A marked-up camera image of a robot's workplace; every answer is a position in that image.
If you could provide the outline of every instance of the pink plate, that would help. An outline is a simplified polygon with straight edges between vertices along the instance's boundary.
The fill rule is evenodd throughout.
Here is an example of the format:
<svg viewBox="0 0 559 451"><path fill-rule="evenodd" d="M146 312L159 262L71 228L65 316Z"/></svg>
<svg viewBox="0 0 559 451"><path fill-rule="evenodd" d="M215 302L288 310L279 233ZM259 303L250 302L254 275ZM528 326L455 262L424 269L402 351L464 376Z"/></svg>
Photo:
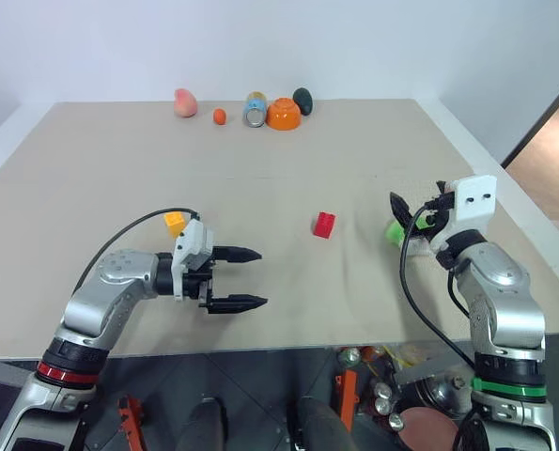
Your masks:
<svg viewBox="0 0 559 451"><path fill-rule="evenodd" d="M400 414L404 429L398 436L412 451L450 451L457 425L443 413L429 407L413 407Z"/></svg>

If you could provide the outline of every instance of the black cable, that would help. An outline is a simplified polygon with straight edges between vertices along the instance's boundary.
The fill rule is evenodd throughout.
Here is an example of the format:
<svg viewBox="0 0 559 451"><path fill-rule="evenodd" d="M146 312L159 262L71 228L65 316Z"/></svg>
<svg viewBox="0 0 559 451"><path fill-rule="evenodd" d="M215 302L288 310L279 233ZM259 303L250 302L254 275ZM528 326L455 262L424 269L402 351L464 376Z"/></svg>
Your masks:
<svg viewBox="0 0 559 451"><path fill-rule="evenodd" d="M95 264L98 262L98 260L100 259L101 255L106 252L106 249L108 249L113 243L114 241L118 240L118 238L120 238L122 235L124 235L126 232L128 232L129 230L131 230L133 227L137 226L138 224L143 223L145 220L152 218L154 216L158 216L160 214L164 214L164 213L172 213L172 212L182 212L182 213L189 213L192 218L194 219L199 219L199 213L195 210L191 210L191 209L183 209L183 208L173 208L173 209L162 209L162 210L156 210L153 211L151 213L148 213L144 216L142 216L139 219L134 220L132 223L130 223L129 225L125 226L124 228L120 229L110 240L108 240L107 242L105 242L103 244L103 246L100 248L100 250L96 253L95 256L93 256L93 258L91 258L91 260L89 260L89 263L87 263L87 266L85 267L85 270L83 271L83 273L81 274L81 277L79 277L79 281L76 283L76 286L74 287L74 290L72 291L72 294L74 294L76 292L77 289L79 289L85 279L87 278L87 276L89 275L89 272L91 271L91 269L95 266Z"/></svg>
<svg viewBox="0 0 559 451"><path fill-rule="evenodd" d="M406 262L407 262L407 251L409 250L409 241L411 240L411 233L412 230L417 223L421 214L427 209L426 206L421 207L415 214L412 216L409 225L407 226L406 232L404 234L404 241L402 242L402 249L400 251L400 284L402 285L402 290L404 291L409 304L414 310L414 313L425 323L425 325L433 331L435 335L437 335L446 345L448 345L454 352L458 354L458 356L463 359L467 365L471 368L475 369L474 361L471 360L467 355L455 344L453 343L450 338L448 338L444 333L438 329L419 309L417 304L415 303L414 299L412 298L411 292L409 291L409 285L407 284L407 276L406 276Z"/></svg>
<svg viewBox="0 0 559 451"><path fill-rule="evenodd" d="M477 408L475 406L471 407L471 410L467 412L465 417L462 419L460 424L458 425L457 435L455 435L455 440L452 443L452 451L458 451L458 446L460 445L460 441L462 439L462 431L465 425L471 421L473 416L475 415Z"/></svg>
<svg viewBox="0 0 559 451"><path fill-rule="evenodd" d="M462 303L458 301L457 296L455 295L455 291L453 288L454 282L455 282L455 274L452 271L449 271L448 272L448 295L450 296L450 299L452 299L452 302L455 303L455 305L458 307L458 310L460 310L461 313L468 318L469 312L465 307L463 307Z"/></svg>

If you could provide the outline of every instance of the red lego brick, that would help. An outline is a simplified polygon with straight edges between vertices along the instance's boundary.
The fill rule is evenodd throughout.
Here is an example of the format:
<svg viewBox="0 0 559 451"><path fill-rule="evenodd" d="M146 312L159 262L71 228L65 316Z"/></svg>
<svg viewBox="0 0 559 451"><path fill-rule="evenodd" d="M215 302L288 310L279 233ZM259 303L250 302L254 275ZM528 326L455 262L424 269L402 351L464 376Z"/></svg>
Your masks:
<svg viewBox="0 0 559 451"><path fill-rule="evenodd" d="M329 239L329 236L332 234L332 229L334 228L334 222L334 214L325 213L324 211L322 211L318 214L317 223L315 224L313 235Z"/></svg>

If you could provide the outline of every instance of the beige table surface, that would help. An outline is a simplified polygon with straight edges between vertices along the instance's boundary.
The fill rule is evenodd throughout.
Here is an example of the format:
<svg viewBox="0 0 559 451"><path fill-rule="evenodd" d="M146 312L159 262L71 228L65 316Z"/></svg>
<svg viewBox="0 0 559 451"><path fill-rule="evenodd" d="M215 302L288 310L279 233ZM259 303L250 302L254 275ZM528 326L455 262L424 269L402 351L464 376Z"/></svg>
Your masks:
<svg viewBox="0 0 559 451"><path fill-rule="evenodd" d="M219 105L224 127L211 120ZM201 103L188 119L166 102L58 104L0 170L0 357L40 356L98 247L165 207L199 210L217 243L263 254L247 265L219 264L215 292L269 303L211 316L195 302L141 302L115 353L433 338L406 304L398 250L383 237L388 194L416 208L436 193L435 180L470 174L415 101L317 102L292 132L243 126L241 102ZM337 214L328 241L311 234L321 210ZM489 238L530 271L548 331L559 332L559 281L501 208ZM172 245L161 218L116 248ZM453 338L469 336L435 260L415 259L409 278L431 319Z"/></svg>

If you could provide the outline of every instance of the red ring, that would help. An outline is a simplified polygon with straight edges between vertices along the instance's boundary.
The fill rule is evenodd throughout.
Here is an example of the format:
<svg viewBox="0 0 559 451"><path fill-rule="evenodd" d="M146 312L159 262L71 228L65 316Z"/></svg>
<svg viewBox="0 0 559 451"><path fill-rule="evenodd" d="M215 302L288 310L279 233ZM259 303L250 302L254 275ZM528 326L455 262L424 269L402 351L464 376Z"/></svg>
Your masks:
<svg viewBox="0 0 559 451"><path fill-rule="evenodd" d="M57 381L71 382L71 383L96 383L98 381L97 374L80 374L72 371L65 371L63 369L53 368L43 362L39 362L37 366L39 374Z"/></svg>

